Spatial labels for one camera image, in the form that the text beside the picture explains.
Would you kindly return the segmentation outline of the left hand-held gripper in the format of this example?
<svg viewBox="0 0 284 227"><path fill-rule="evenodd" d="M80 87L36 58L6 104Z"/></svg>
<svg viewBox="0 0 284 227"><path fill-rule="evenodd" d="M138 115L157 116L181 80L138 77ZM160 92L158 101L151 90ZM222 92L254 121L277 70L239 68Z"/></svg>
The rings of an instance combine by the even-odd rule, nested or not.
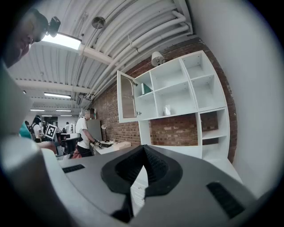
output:
<svg viewBox="0 0 284 227"><path fill-rule="evenodd" d="M81 139L80 133L61 133L56 132L58 129L57 126L49 124L45 137L51 139L57 151L57 156L64 156L73 152L73 141L78 141Z"/></svg>

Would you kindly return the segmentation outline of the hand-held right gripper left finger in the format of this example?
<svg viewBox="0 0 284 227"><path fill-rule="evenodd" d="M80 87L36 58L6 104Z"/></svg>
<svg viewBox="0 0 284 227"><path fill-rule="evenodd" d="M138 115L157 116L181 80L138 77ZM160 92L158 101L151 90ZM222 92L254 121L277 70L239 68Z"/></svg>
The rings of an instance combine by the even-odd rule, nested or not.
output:
<svg viewBox="0 0 284 227"><path fill-rule="evenodd" d="M108 188L102 180L101 170L107 162L131 151L136 147L137 146L131 146L129 148L112 152L106 152L103 150L102 154L79 159L64 158L59 160L59 164L62 168L67 168L68 170L73 166L82 165L83 168L81 169L67 172L67 178L84 196L84 198L104 213L112 215L114 212L123 208L123 202L126 197L124 194L112 192Z"/></svg>

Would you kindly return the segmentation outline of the teal book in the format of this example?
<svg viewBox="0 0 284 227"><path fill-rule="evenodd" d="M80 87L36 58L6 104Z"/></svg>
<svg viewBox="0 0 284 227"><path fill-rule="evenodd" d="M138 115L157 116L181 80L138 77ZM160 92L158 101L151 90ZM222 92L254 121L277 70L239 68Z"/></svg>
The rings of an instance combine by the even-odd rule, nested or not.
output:
<svg viewBox="0 0 284 227"><path fill-rule="evenodd" d="M153 90L149 88L145 83L141 84L142 87L142 95L152 92Z"/></svg>

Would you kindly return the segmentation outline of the person's left forearm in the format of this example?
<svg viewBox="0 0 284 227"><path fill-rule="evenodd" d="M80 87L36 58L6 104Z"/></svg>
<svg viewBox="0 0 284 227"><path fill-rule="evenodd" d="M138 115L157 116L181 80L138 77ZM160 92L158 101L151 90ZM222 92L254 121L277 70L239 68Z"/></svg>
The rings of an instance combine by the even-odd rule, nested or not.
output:
<svg viewBox="0 0 284 227"><path fill-rule="evenodd" d="M37 143L37 145L38 145L41 149L49 149L49 150L51 150L54 154L57 154L56 146L55 146L54 142L52 142L52 141L40 142L40 143Z"/></svg>

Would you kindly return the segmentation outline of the black desk lamp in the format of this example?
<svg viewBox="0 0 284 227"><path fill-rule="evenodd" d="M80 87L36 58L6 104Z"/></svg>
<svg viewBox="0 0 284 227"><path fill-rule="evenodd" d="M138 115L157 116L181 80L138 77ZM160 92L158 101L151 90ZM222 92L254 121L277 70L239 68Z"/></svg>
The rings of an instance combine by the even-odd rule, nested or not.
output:
<svg viewBox="0 0 284 227"><path fill-rule="evenodd" d="M107 127L105 126L105 125L101 125L101 129L102 130L104 130L104 132L105 132L105 143L108 143L108 142L110 142L110 140L108 139L108 136L107 136Z"/></svg>

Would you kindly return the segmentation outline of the person's teal shirt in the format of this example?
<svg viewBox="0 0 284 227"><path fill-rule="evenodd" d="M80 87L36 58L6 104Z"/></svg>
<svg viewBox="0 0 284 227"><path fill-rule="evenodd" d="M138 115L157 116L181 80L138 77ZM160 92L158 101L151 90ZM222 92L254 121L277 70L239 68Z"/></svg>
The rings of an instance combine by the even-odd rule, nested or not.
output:
<svg viewBox="0 0 284 227"><path fill-rule="evenodd" d="M31 134L30 134L30 131L28 130L28 127L25 124L25 122L23 122L22 125L21 125L20 131L19 131L19 135L21 137L28 138L28 139L32 138Z"/></svg>

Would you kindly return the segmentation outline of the long ceiling light strip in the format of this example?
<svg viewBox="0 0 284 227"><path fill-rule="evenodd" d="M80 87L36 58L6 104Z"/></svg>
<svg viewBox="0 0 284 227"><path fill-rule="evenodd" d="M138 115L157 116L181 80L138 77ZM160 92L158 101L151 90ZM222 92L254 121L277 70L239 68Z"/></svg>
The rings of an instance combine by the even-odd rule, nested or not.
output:
<svg viewBox="0 0 284 227"><path fill-rule="evenodd" d="M44 95L47 97L56 97L56 98L64 98L64 99L71 99L70 95L64 95L64 94L55 94L55 93L47 93L44 92Z"/></svg>

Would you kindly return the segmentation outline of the flat wooden box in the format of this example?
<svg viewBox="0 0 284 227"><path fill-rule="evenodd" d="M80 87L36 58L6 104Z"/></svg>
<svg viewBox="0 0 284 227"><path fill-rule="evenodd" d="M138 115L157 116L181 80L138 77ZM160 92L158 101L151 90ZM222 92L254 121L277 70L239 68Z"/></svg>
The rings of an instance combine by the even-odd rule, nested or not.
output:
<svg viewBox="0 0 284 227"><path fill-rule="evenodd" d="M127 141L120 142L120 143L114 143L112 145L114 150L121 150L121 149L125 149L131 146L132 146L131 142L127 142Z"/></svg>

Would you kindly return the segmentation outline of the grey metal cabinet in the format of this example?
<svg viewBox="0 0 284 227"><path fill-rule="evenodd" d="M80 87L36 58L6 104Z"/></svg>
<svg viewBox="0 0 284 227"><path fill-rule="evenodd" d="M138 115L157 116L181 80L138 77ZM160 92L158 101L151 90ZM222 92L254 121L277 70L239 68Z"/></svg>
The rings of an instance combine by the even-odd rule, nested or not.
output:
<svg viewBox="0 0 284 227"><path fill-rule="evenodd" d="M102 141L102 129L101 129L101 122L99 119L90 119L87 121L87 128L88 132L91 136L98 140Z"/></svg>

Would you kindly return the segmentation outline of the white shelf unit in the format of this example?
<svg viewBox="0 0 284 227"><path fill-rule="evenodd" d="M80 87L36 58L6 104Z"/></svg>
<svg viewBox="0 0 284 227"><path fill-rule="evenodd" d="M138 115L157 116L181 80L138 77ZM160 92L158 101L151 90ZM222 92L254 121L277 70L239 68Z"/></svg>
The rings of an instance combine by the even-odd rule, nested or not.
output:
<svg viewBox="0 0 284 227"><path fill-rule="evenodd" d="M194 114L196 146L166 146L169 151L213 164L240 181L228 160L229 113L219 77L203 51L187 54L133 78L117 72L118 116L136 121L142 145L152 145L150 121Z"/></svg>

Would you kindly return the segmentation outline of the glass cabinet door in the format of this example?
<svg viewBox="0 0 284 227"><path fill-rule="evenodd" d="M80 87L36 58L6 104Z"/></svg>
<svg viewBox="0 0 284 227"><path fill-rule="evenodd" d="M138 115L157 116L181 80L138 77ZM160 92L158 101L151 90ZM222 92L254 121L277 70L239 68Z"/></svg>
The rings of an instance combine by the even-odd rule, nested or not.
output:
<svg viewBox="0 0 284 227"><path fill-rule="evenodd" d="M140 85L141 83L133 77L117 71L118 118L120 123L138 120L136 99L139 96Z"/></svg>

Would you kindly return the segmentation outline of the large ceiling light panel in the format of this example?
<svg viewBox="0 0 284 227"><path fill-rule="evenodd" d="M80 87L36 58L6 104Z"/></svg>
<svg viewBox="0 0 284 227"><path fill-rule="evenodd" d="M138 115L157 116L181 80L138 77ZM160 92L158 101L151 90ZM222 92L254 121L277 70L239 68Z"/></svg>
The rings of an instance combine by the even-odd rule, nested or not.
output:
<svg viewBox="0 0 284 227"><path fill-rule="evenodd" d="M81 44L81 40L60 33L58 33L55 37L52 37L51 35L46 35L42 39L42 41L68 47L74 50L78 50Z"/></svg>

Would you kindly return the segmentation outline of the round ceiling fixture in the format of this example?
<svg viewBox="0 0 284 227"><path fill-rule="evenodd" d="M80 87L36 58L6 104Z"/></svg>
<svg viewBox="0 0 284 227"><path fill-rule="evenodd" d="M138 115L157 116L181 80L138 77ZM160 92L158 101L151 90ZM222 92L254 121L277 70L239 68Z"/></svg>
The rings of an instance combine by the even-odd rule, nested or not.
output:
<svg viewBox="0 0 284 227"><path fill-rule="evenodd" d="M94 17L92 22L91 22L91 25L95 29L101 29L105 26L105 24L106 24L106 20L101 16Z"/></svg>

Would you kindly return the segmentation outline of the white lamp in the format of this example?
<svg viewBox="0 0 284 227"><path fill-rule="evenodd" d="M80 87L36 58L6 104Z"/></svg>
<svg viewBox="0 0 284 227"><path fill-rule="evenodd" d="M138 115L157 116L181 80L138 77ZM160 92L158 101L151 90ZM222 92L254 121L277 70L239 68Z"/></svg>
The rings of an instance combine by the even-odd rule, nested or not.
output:
<svg viewBox="0 0 284 227"><path fill-rule="evenodd" d="M152 56L151 56L152 66L157 67L159 65L162 65L165 62L166 62L166 60L160 52L155 51L155 52L152 53Z"/></svg>

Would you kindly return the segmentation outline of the bundle of white ceiling pipes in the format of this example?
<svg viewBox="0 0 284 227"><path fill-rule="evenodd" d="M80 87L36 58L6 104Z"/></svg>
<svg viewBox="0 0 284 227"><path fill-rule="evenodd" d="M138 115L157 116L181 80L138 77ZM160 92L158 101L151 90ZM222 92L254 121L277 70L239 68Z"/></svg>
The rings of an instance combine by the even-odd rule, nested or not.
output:
<svg viewBox="0 0 284 227"><path fill-rule="evenodd" d="M192 34L185 0L127 0L93 41L95 51L111 60L106 69L96 73L97 79L87 97L94 98L116 70L125 68L135 57L141 58L150 47Z"/></svg>

